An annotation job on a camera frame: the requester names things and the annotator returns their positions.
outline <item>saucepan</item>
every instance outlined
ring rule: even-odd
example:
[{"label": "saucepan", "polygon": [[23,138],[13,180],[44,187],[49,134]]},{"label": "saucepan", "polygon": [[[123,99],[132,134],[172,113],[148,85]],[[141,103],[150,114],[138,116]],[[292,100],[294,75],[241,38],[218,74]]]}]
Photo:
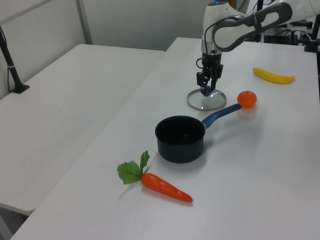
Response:
[{"label": "saucepan", "polygon": [[197,159],[204,150],[204,136],[211,124],[227,114],[242,108],[237,103],[216,111],[200,121],[191,116],[171,116],[155,128],[160,155],[173,163],[188,163]]}]

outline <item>toy carrot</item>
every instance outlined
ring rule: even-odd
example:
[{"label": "toy carrot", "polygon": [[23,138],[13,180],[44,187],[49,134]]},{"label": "toy carrot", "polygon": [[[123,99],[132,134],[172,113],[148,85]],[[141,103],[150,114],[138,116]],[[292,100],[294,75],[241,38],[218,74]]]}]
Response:
[{"label": "toy carrot", "polygon": [[141,155],[140,168],[134,161],[124,162],[118,166],[117,171],[123,184],[132,184],[141,180],[142,185],[158,193],[164,194],[168,197],[192,203],[191,196],[183,191],[180,191],[170,183],[164,181],[160,177],[152,173],[144,173],[143,168],[147,165],[150,156],[148,151]]}]

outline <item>orange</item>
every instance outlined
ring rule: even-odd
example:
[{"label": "orange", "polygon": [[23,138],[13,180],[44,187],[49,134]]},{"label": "orange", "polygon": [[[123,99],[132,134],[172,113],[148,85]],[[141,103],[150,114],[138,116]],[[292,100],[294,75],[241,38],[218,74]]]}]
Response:
[{"label": "orange", "polygon": [[244,109],[250,109],[256,105],[257,95],[253,91],[247,90],[240,92],[237,100]]}]

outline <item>carrot leaves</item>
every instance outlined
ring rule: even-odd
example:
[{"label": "carrot leaves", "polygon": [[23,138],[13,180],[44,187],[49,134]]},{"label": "carrot leaves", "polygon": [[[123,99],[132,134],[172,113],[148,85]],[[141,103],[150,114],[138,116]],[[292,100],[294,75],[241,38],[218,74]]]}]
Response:
[{"label": "carrot leaves", "polygon": [[141,155],[141,159],[140,159],[140,172],[141,172],[141,176],[144,174],[143,173],[143,169],[145,166],[147,166],[148,160],[149,160],[150,156],[148,154],[148,150],[145,151],[144,153],[142,153]]},{"label": "carrot leaves", "polygon": [[133,184],[141,180],[143,175],[143,169],[147,166],[150,156],[148,151],[145,151],[141,155],[140,168],[134,161],[124,162],[117,168],[119,178],[123,181],[123,184]]}]

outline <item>yellow banana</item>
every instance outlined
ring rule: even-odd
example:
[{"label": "yellow banana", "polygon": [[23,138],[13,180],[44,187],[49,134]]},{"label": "yellow banana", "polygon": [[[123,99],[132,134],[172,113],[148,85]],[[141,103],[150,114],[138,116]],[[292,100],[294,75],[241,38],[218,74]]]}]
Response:
[{"label": "yellow banana", "polygon": [[261,79],[264,79],[266,81],[276,83],[276,84],[289,84],[296,78],[295,76],[277,75],[272,72],[263,70],[262,68],[259,68],[259,67],[253,68],[253,74]]}]

